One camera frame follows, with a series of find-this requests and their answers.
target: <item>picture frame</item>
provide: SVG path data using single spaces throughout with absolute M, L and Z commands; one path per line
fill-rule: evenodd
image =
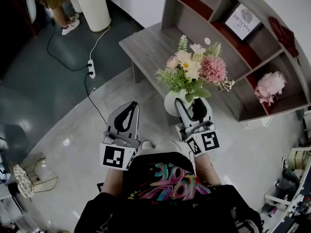
M 242 3 L 238 3 L 224 21 L 241 41 L 246 41 L 261 25 L 261 21 Z

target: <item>power strip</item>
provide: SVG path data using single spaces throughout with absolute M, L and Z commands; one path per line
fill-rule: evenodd
M 96 74 L 95 74 L 95 67 L 94 67 L 94 61 L 93 61 L 93 60 L 89 60 L 87 63 L 88 63 L 88 64 L 91 64 L 91 66 L 88 67 L 88 71 L 89 71 L 89 72 L 93 72 L 93 74 L 90 74 L 90 77 L 91 77 L 92 79 L 94 79 L 95 76 L 96 76 Z

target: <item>dark green floor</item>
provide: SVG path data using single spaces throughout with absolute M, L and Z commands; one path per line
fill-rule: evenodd
M 119 41 L 139 28 L 129 16 L 108 3 L 111 29 L 100 39 L 92 53 L 96 78 L 89 90 L 98 88 L 131 66 Z M 71 72 L 46 52 L 53 27 L 48 24 L 15 57 L 0 83 L 0 149 L 22 160 L 35 144 L 74 106 L 86 98 L 84 77 L 87 68 Z M 56 28 L 50 51 L 70 68 L 87 64 L 89 53 L 102 33 L 93 33 L 81 15 L 80 26 L 66 36 Z

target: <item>person's foot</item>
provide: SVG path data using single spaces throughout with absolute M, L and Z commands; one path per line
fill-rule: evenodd
M 72 22 L 72 21 L 75 21 L 76 19 L 79 19 L 80 18 L 80 15 L 79 13 L 75 13 L 73 16 L 68 16 L 68 22 Z
M 142 150 L 152 149 L 152 145 L 150 141 L 144 141 L 141 145 Z
M 280 187 L 280 182 L 279 181 L 275 181 L 274 182 L 274 186 L 276 187 L 276 189 L 278 189 Z
M 62 35 L 69 34 L 72 30 L 74 30 L 76 27 L 78 27 L 79 24 L 80 24 L 79 19 L 76 19 L 75 21 L 68 23 L 67 27 L 63 28 Z
M 284 169 L 284 168 L 288 168 L 288 164 L 287 164 L 287 161 L 286 161 L 286 159 L 283 157 L 282 158 L 282 168 Z

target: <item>white vase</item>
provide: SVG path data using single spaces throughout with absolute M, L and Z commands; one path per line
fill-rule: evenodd
M 178 114 L 177 114 L 177 111 L 175 109 L 175 99 L 176 98 L 179 98 L 186 110 L 190 109 L 191 105 L 192 105 L 192 101 L 191 102 L 187 102 L 186 101 L 186 96 L 187 92 L 185 89 L 182 89 L 179 93 L 175 93 L 173 91 L 170 91 L 166 97 L 165 97 L 165 100 L 164 100 L 164 107 L 165 107 L 165 110 L 167 111 L 168 114 L 170 114 L 171 116 L 174 116 L 174 117 L 177 117 Z

